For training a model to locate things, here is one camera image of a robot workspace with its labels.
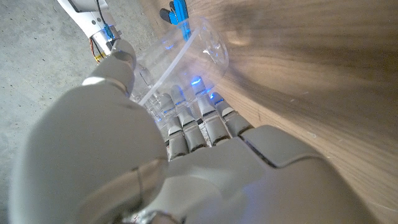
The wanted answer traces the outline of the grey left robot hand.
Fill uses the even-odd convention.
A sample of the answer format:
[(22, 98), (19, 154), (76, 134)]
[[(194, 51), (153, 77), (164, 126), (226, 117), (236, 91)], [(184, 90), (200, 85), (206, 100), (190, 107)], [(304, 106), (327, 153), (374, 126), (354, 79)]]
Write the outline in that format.
[(376, 223), (321, 154), (272, 126), (169, 160), (127, 97), (135, 65), (117, 40), (38, 120), (12, 174), (10, 223)]

